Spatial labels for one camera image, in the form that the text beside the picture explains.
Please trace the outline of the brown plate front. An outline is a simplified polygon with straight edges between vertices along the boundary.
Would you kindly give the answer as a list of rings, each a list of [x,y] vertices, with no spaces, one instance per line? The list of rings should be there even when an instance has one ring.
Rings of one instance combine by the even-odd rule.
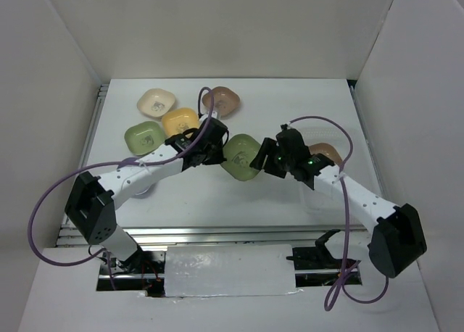
[[[327,159],[327,163],[330,165],[340,166],[343,162],[341,155],[338,153],[336,148],[327,143],[317,143],[308,146],[311,154],[320,154]]]

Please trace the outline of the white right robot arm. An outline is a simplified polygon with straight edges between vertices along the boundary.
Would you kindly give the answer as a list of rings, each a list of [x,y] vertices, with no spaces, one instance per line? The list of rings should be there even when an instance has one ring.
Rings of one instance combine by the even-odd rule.
[[[349,213],[371,234],[370,261],[388,278],[396,278],[427,251],[416,208],[382,199],[344,174],[326,155],[311,153],[295,128],[283,125],[276,139],[265,138],[250,167],[279,178],[290,174],[333,200],[347,199]]]

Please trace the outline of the green plate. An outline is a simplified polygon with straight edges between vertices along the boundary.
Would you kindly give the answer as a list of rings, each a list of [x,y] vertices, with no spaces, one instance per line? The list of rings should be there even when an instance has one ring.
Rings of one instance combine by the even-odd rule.
[[[154,121],[134,125],[124,134],[129,151],[136,156],[144,156],[165,142],[166,135],[162,127]]]
[[[223,147],[225,161],[220,165],[236,180],[251,180],[259,173],[259,170],[250,167],[259,150],[260,143],[250,135],[234,135]]]

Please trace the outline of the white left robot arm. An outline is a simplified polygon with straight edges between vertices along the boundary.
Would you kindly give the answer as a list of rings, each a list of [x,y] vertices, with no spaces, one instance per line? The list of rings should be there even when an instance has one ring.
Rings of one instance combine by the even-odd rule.
[[[199,129],[168,138],[153,152],[116,170],[94,176],[82,172],[75,179],[65,214],[90,245],[99,245],[117,259],[127,273],[135,273],[149,258],[135,239],[117,224],[116,210],[162,179],[199,165],[225,161],[223,137],[228,128],[219,120],[205,120]]]

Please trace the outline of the purple plate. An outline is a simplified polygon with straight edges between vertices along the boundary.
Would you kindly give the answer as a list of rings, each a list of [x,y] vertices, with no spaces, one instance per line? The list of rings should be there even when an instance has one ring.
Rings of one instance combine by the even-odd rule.
[[[137,162],[138,158],[137,157],[128,157],[125,158],[121,161],[121,163],[117,166],[118,169],[129,166],[130,163]],[[153,190],[154,190],[155,184],[152,184],[150,186],[147,186],[145,189],[140,190],[139,192],[135,193],[132,195],[134,199],[143,199],[146,198],[147,195],[149,195]]]

